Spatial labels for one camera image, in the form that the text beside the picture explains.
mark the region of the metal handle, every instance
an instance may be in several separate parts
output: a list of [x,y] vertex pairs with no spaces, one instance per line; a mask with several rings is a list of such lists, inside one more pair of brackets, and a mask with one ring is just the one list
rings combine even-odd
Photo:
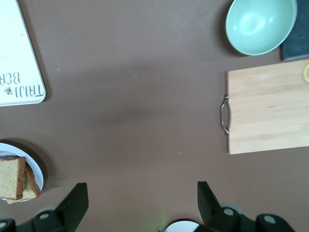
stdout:
[[225,106],[228,106],[228,95],[227,94],[225,94],[225,96],[224,96],[224,100],[223,100],[223,102],[222,102],[222,105],[221,105],[221,127],[223,128],[223,130],[225,131],[225,133],[227,134],[227,135],[229,135],[230,134],[230,132],[228,131],[228,126],[229,126],[229,119],[228,119],[228,121],[227,121],[227,125],[225,126],[225,124],[224,124],[224,120],[223,120],[223,109],[224,109],[224,107]]

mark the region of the toast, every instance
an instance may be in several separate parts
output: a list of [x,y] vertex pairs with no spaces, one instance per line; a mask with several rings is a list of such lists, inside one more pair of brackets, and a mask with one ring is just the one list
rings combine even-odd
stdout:
[[23,192],[23,198],[16,200],[16,201],[7,200],[8,204],[13,204],[13,203],[23,201],[23,200],[34,199],[41,195],[40,188],[35,182],[32,169],[27,163],[25,165],[24,178],[25,178],[25,187],[24,187],[24,192]]
[[0,159],[0,198],[22,199],[25,165],[26,159],[24,157],[15,156]]

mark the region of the paw print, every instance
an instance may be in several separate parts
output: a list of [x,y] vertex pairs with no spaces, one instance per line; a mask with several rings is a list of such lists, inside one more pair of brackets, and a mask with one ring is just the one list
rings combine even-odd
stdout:
[[12,93],[12,90],[11,90],[11,87],[5,88],[5,91],[4,91],[4,92],[6,92],[6,94],[8,94],[8,95],[13,94],[13,93]]

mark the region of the wooden cutting board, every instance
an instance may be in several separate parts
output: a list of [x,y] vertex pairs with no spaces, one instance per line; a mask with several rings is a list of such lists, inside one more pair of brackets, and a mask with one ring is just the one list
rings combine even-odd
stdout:
[[229,153],[309,146],[309,59],[227,72]]

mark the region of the cutting board handle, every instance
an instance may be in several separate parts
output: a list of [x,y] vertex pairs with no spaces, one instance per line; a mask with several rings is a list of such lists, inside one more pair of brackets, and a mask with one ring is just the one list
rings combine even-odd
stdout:
[[227,123],[225,123],[225,121],[224,121],[224,108],[225,108],[225,106],[227,106],[227,108],[228,108],[228,110],[230,110],[230,108],[229,108],[229,104],[228,104],[228,95],[227,94],[225,94],[225,96],[224,96],[224,100],[223,100],[223,102],[222,102],[222,104],[221,104],[221,127],[223,128],[223,130],[225,131],[225,134],[226,135],[229,135],[230,134],[230,132],[228,131],[228,126],[229,126],[229,113],[228,113],[228,119],[227,119]]

